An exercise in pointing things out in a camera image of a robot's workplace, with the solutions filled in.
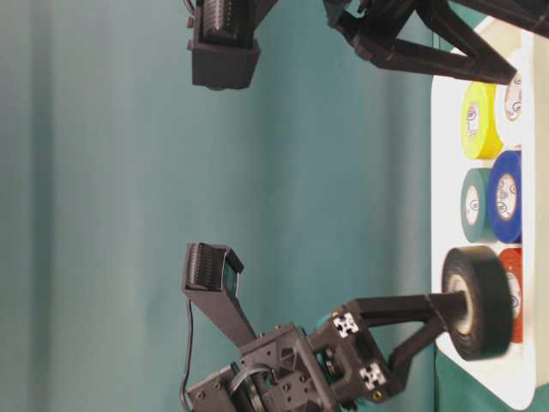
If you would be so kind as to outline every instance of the black tape roll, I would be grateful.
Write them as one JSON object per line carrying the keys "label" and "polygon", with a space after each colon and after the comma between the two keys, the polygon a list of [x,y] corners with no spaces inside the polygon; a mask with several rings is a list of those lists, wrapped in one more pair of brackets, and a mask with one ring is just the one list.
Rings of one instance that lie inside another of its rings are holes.
{"label": "black tape roll", "polygon": [[443,267],[445,293],[464,291],[468,313],[449,325],[455,349],[466,361],[500,356],[513,331],[510,289],[504,267],[487,246],[449,251]]}

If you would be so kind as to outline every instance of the red tape roll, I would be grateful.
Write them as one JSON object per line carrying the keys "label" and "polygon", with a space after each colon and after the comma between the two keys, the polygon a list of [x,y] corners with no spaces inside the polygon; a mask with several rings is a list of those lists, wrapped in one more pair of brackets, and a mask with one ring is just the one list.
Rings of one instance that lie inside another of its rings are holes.
{"label": "red tape roll", "polygon": [[513,338],[514,343],[522,343],[522,249],[505,249],[499,255],[499,260],[507,272],[511,300],[513,304]]}

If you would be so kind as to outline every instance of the white tray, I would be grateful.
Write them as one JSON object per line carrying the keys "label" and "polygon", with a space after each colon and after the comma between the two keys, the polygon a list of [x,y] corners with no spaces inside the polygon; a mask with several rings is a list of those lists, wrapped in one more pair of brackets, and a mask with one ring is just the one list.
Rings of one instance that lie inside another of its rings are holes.
{"label": "white tray", "polygon": [[[522,316],[523,343],[495,360],[464,361],[448,334],[438,347],[511,408],[525,409],[537,386],[549,383],[549,40],[486,18],[476,28],[508,57],[521,48],[532,70],[534,115],[522,136]],[[462,150],[460,113],[470,82],[435,77],[431,91],[431,288],[440,292],[443,260],[453,247],[471,245],[462,232],[460,196],[473,167],[493,161],[469,160]],[[513,247],[489,246],[499,254]]]}

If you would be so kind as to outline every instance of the cable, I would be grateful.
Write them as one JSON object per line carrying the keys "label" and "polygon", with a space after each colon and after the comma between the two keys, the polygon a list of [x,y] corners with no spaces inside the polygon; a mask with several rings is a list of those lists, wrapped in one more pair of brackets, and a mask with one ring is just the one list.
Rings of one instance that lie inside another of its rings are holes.
{"label": "cable", "polygon": [[190,358],[192,357],[192,338],[194,335],[194,321],[192,317],[192,305],[190,300],[187,300],[187,318],[189,319],[189,334],[187,336],[187,357],[185,359],[185,370],[181,387],[179,388],[179,400],[185,412],[191,412],[187,403],[187,383],[190,376]]}
{"label": "cable", "polygon": [[183,0],[183,4],[189,11],[190,15],[195,15],[195,6],[192,4],[191,0]]}
{"label": "cable", "polygon": [[229,387],[229,394],[232,396],[232,394],[237,391],[238,387],[246,380],[246,378],[258,373],[269,373],[273,379],[275,378],[275,371],[272,367],[269,365],[263,365],[262,363],[256,363],[251,367],[246,367],[232,379]]}

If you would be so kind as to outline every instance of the yellow tape roll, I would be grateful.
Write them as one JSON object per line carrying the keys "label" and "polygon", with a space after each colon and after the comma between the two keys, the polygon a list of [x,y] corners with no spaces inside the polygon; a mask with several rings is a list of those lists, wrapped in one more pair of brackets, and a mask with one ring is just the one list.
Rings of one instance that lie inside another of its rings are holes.
{"label": "yellow tape roll", "polygon": [[469,159],[495,159],[504,144],[494,119],[496,86],[474,82],[462,104],[462,145]]}

